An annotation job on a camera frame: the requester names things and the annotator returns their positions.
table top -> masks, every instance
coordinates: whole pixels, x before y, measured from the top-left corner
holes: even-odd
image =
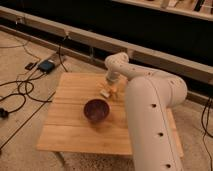
[[[64,73],[54,96],[37,143],[38,150],[131,155],[126,115],[124,88],[126,80],[118,83],[118,97],[104,99],[100,95],[104,74]],[[91,124],[83,114],[84,105],[91,99],[104,99],[110,114]],[[180,156],[183,150],[171,110],[168,109],[171,129]]]

concrete floor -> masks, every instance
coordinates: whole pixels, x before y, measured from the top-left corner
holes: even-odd
[[[18,45],[19,42],[7,33],[0,31],[0,47]],[[53,51],[39,45],[29,43],[27,49],[33,54],[45,59]],[[13,49],[0,49],[0,84],[15,80],[20,73],[26,72],[24,66],[29,62],[35,61],[27,55],[22,47]],[[96,72],[103,73],[103,69],[86,64],[73,58],[68,58],[65,66],[72,72]],[[58,67],[50,75],[35,81],[34,96],[46,99],[57,87],[63,68]],[[0,87],[0,95],[10,93],[14,86]],[[11,98],[0,106],[10,110],[21,103],[21,98]],[[12,114],[9,119],[0,119],[0,145],[38,108],[40,103],[27,100],[24,108]],[[38,170],[60,171],[63,168],[55,155],[51,152],[36,150],[42,124],[47,115],[49,105],[45,105],[3,148],[0,156],[1,171],[25,171]],[[182,140],[184,157],[182,162],[186,171],[208,171],[209,157],[202,143],[202,129],[200,117],[203,106],[186,100],[183,104],[173,109],[177,128]],[[210,128],[213,127],[212,116]],[[213,154],[213,140],[207,139],[207,145]],[[62,153],[67,164],[68,170],[79,171],[127,171],[134,170],[131,157],[95,155],[95,154],[76,154]]]

black cable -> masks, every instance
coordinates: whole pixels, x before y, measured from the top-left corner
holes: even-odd
[[[20,0],[20,3],[21,3],[22,10],[23,10],[24,23],[27,25],[27,20],[26,20],[26,16],[25,16],[26,9],[25,9],[24,0]]]
[[[197,4],[195,5],[194,11],[200,11],[203,3],[204,3],[204,0],[198,0]]]
[[[2,99],[0,99],[0,102],[3,101],[3,100],[6,100],[7,98],[9,98],[11,96],[21,96],[21,97],[23,97],[24,101],[22,102],[22,104],[18,108],[13,109],[11,111],[8,111],[8,114],[11,114],[11,113],[19,111],[25,105],[25,103],[27,101],[25,95],[20,94],[20,93],[13,93],[13,94],[9,94],[8,96],[5,96]]]
[[[60,44],[59,47],[58,47],[58,57],[59,57],[61,66],[64,68],[64,71],[65,71],[65,72],[68,72],[67,68],[64,66],[63,61],[62,61],[62,59],[61,59],[61,47],[62,47],[62,45],[63,45],[63,42],[64,42],[66,39],[67,39],[67,36],[63,38],[61,44]]]
[[[204,129],[204,131],[206,132],[206,134],[209,136],[209,137],[211,137],[211,138],[213,138],[213,135],[207,130],[207,128],[206,128],[206,125],[205,125],[205,123],[204,123],[204,115],[205,115],[205,111],[206,111],[206,108],[208,108],[209,107],[209,103],[211,102],[211,98],[209,98],[208,99],[208,101],[206,102],[206,105],[205,105],[205,108],[204,108],[204,110],[203,110],[203,112],[202,112],[202,116],[201,116],[201,125],[202,125],[202,128]]]
[[[17,77],[16,77],[16,81],[18,81],[18,79],[19,79],[20,76],[22,76],[22,75],[27,75],[29,72],[30,72],[30,71],[27,71],[27,72],[25,72],[25,73],[23,73],[23,74],[18,74]],[[17,84],[17,87],[16,87],[11,93],[14,93],[14,92],[17,90],[19,84],[18,84],[18,83],[16,83],[16,84]]]
[[[21,45],[15,45],[15,46],[0,46],[0,49],[19,48],[19,47],[27,46],[28,43],[29,43],[29,41],[27,41],[27,42],[25,42],[24,44],[21,44]]]
[[[213,171],[212,156],[211,156],[211,153],[209,152],[208,147],[207,147],[206,142],[205,142],[205,137],[208,134],[208,124],[209,124],[209,115],[210,115],[211,106],[212,106],[212,99],[209,98],[207,100],[206,105],[204,107],[204,110],[202,112],[201,124],[202,124],[202,127],[204,128],[204,135],[203,135],[202,141],[203,141],[204,147],[205,147],[205,149],[206,149],[206,151],[207,151],[207,153],[209,155],[209,159],[210,159],[210,170]],[[204,125],[204,115],[205,115],[206,109],[208,109],[208,111],[207,111],[207,117],[206,117],[206,124]]]
[[[213,2],[212,2],[212,8],[211,8],[211,12],[210,13],[213,14]]]
[[[55,92],[54,93],[52,93],[48,98],[47,98],[47,101],[49,101],[52,97],[53,97],[53,95],[55,94]],[[9,142],[10,142],[10,140],[28,123],[28,121],[45,105],[46,103],[44,102],[44,103],[42,103],[41,104],[41,106],[39,106],[38,107],[38,109],[36,109],[36,111],[35,112],[33,112],[33,114],[26,120],[26,121],[24,121],[24,123],[1,145],[1,147],[0,147],[0,151],[5,147],[5,145],[7,145]]]
[[[39,63],[40,61],[41,61],[41,58],[39,58],[38,56],[36,56],[36,55],[34,55],[33,53],[31,53],[31,52],[29,52],[29,50],[27,49],[27,47],[26,46],[22,46],[23,47],[23,49],[24,49],[24,51],[25,51],[25,53],[26,54],[28,54],[28,55],[30,55],[30,56],[32,56],[33,58],[35,58],[35,59],[37,59],[37,63]]]
[[[18,107],[18,108],[16,108],[16,109],[14,109],[14,110],[12,110],[12,111],[9,111],[8,112],[8,114],[11,114],[11,113],[14,113],[14,112],[17,112],[17,111],[19,111],[24,105],[25,105],[25,103],[26,103],[26,96],[25,95],[27,95],[28,97],[30,97],[28,94],[30,94],[33,90],[34,90],[34,84],[32,83],[32,82],[30,82],[30,81],[34,81],[34,80],[38,80],[38,79],[40,79],[43,75],[45,75],[44,73],[42,73],[41,75],[39,75],[38,77],[36,77],[36,78],[31,78],[34,74],[35,74],[35,72],[36,72],[37,70],[35,70],[33,73],[31,73],[31,75],[26,79],[26,80],[23,80],[23,81],[21,81],[21,80],[16,80],[16,81],[10,81],[10,82],[6,82],[6,83],[3,83],[3,84],[0,84],[0,87],[1,86],[6,86],[6,85],[9,85],[9,84],[17,84],[17,90],[18,90],[18,93],[11,93],[11,94],[9,94],[9,95],[7,95],[7,96],[4,96],[4,97],[1,97],[1,99],[0,99],[0,102],[2,102],[2,101],[4,101],[4,100],[6,100],[6,99],[8,99],[9,97],[12,97],[12,96],[21,96],[24,100],[23,100],[23,102],[22,102],[22,104]],[[25,92],[23,93],[23,92],[21,92],[21,86],[22,85],[25,85]],[[28,89],[28,87],[26,86],[26,85],[28,85],[28,84],[30,84],[31,85],[31,89],[29,90]],[[43,101],[43,100],[39,100],[39,102],[45,102],[45,103],[50,103],[51,101]]]

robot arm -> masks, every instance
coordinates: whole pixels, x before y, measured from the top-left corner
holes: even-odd
[[[125,110],[136,171],[182,171],[166,108],[181,103],[187,95],[185,82],[173,74],[129,64],[126,53],[106,58],[109,83],[119,75],[129,80]]]

table leg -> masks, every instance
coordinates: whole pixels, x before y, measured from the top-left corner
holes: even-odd
[[[65,166],[66,161],[64,160],[64,157],[61,155],[60,152],[53,152],[55,154],[55,156],[57,157],[57,159],[60,161],[60,163],[62,164],[62,166]]]

